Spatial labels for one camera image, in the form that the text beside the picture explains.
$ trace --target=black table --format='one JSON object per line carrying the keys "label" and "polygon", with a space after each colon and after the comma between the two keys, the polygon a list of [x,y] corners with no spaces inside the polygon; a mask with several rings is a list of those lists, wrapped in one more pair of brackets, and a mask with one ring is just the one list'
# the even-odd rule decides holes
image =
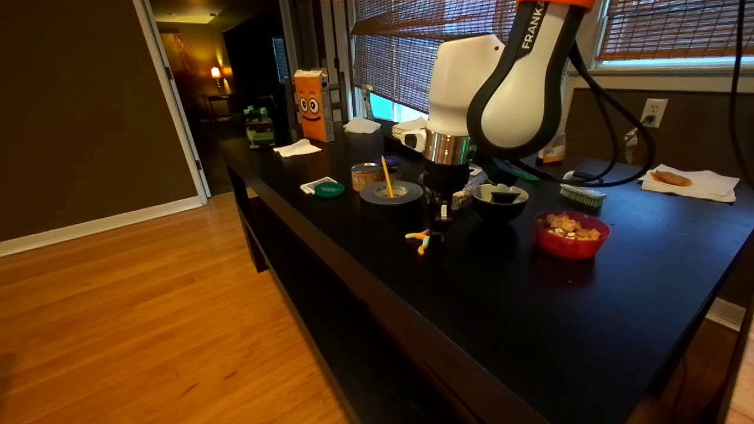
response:
{"label": "black table", "polygon": [[288,160],[245,141],[227,141],[224,152],[269,209],[260,217],[288,225],[466,419],[624,422],[666,378],[719,287],[754,285],[752,266],[736,262],[754,249],[754,194],[741,186],[732,206],[637,184],[605,187],[598,217],[611,239],[593,262],[562,262],[535,246],[533,225],[569,205],[554,184],[529,184],[529,205],[508,225],[465,209],[442,249],[417,256],[406,229],[367,214],[356,193],[300,190],[322,174],[349,184],[349,166],[379,152],[415,179],[417,158],[383,148],[382,134],[340,135]]}

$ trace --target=bowl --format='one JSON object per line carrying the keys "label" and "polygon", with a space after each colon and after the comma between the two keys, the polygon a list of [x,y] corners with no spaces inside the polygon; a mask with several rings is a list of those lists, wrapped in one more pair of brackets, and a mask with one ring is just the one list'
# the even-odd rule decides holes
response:
{"label": "bowl", "polygon": [[470,194],[470,206],[486,220],[512,220],[527,203],[527,190],[503,184],[479,184]]}
{"label": "bowl", "polygon": [[591,214],[548,212],[538,219],[538,245],[562,259],[593,259],[605,245],[611,225]]}

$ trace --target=electrical outlet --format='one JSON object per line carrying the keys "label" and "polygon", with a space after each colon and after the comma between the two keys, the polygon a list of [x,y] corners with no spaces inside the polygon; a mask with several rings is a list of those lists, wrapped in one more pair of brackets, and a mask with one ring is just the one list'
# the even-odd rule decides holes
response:
{"label": "electrical outlet", "polygon": [[645,99],[640,121],[642,127],[659,127],[665,118],[666,99]]}

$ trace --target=red bowl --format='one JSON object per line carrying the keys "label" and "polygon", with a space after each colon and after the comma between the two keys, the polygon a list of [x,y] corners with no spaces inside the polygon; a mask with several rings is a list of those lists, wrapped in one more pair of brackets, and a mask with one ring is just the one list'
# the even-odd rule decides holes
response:
{"label": "red bowl", "polygon": [[[568,217],[576,220],[579,229],[598,230],[595,239],[576,239],[575,234],[569,238],[568,230],[554,232],[554,225],[548,225],[546,217]],[[611,225],[598,220],[595,217],[579,214],[579,212],[548,212],[538,219],[538,245],[555,256],[562,259],[591,259],[608,239]]]}

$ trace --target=wooden floor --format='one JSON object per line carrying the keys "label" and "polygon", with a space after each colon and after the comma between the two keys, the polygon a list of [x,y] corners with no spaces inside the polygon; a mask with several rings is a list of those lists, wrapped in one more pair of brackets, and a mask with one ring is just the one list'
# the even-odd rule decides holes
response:
{"label": "wooden floor", "polygon": [[228,194],[0,259],[0,422],[347,422]]}
{"label": "wooden floor", "polygon": [[673,424],[707,424],[719,416],[719,395],[736,350],[736,332],[701,320],[673,377],[659,395]]}
{"label": "wooden floor", "polygon": [[737,369],[727,424],[754,424],[754,324]]}

